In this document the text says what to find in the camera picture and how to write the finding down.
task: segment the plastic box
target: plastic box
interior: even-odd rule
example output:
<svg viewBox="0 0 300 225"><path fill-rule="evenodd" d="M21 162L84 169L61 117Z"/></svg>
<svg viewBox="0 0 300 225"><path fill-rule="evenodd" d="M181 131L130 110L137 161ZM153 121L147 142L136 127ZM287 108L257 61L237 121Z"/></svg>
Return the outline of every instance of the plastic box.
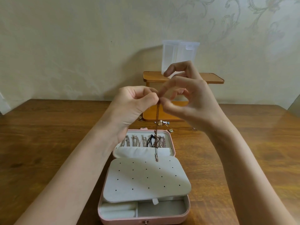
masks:
<svg viewBox="0 0 300 225"><path fill-rule="evenodd" d="M183 40L163 40L163 60L161 63L161 74L170 64L181 61L194 61L199 42L187 42Z"/></svg>

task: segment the hand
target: hand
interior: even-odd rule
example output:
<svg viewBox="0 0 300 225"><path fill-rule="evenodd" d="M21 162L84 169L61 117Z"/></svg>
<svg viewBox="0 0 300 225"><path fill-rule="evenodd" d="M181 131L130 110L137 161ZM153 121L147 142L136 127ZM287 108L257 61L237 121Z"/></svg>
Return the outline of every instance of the hand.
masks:
<svg viewBox="0 0 300 225"><path fill-rule="evenodd" d="M183 71L165 82L158 92L164 112L187 121L191 126L204 132L218 127L226 116L217 103L208 84L202 79L191 61L171 64L164 72L168 77L175 71ZM168 89L180 87L173 91L171 100L177 95L184 95L189 103L186 106L176 106L165 97Z"/></svg>
<svg viewBox="0 0 300 225"><path fill-rule="evenodd" d="M126 136L131 125L146 109L158 102L157 90L146 86L128 86L119 89L99 123L116 133L117 143Z"/></svg>

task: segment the jewelry box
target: jewelry box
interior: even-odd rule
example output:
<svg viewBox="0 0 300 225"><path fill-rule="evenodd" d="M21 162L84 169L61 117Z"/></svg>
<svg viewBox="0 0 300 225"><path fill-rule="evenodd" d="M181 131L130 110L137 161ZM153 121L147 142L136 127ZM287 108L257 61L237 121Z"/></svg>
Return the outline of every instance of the jewelry box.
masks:
<svg viewBox="0 0 300 225"><path fill-rule="evenodd" d="M191 185L175 158L171 135L157 130L157 136L165 140L160 144L164 147L157 149L158 162L155 148L143 143L143 137L149 141L151 135L154 130L147 128L128 130L128 146L122 142L114 149L115 159L108 169L98 204L104 225L179 224L187 218ZM140 147L132 146L136 139Z"/></svg>

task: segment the cream wall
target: cream wall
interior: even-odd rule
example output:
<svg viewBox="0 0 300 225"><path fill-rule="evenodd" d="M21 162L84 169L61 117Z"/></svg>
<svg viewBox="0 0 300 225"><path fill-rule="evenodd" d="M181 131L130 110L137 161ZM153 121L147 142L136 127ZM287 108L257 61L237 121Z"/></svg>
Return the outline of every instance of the cream wall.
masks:
<svg viewBox="0 0 300 225"><path fill-rule="evenodd" d="M0 0L0 92L111 100L161 68L161 41L200 42L221 103L278 104L300 93L300 0Z"/></svg>

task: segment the chain necklace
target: chain necklace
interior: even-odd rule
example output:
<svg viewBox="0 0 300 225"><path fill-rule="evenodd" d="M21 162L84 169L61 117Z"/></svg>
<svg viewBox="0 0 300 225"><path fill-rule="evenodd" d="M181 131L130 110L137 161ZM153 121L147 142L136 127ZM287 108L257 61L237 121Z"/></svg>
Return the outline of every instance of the chain necklace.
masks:
<svg viewBox="0 0 300 225"><path fill-rule="evenodd" d="M166 147L166 139L165 139L164 136L159 137L158 147L159 148L165 148Z"/></svg>
<svg viewBox="0 0 300 225"><path fill-rule="evenodd" d="M154 147L155 147L155 161L158 162L158 155L157 155L157 148L158 148L158 142L157 142L157 126L158 126L158 114L159 114L159 105L160 105L160 102L158 101L157 103L157 109L156 109L156 125L155 125L155 130L154 130Z"/></svg>
<svg viewBox="0 0 300 225"><path fill-rule="evenodd" d="M130 140L129 140L129 136L126 135L126 137L124 138L124 140L121 142L120 147L124 147L125 146L125 141L127 143L127 147L130 147Z"/></svg>
<svg viewBox="0 0 300 225"><path fill-rule="evenodd" d="M133 136L132 146L133 147L140 147L141 146L141 143L140 143L140 140L139 140L138 136Z"/></svg>
<svg viewBox="0 0 300 225"><path fill-rule="evenodd" d="M142 136L142 139L143 139L143 147L148 147L147 146L147 137Z"/></svg>

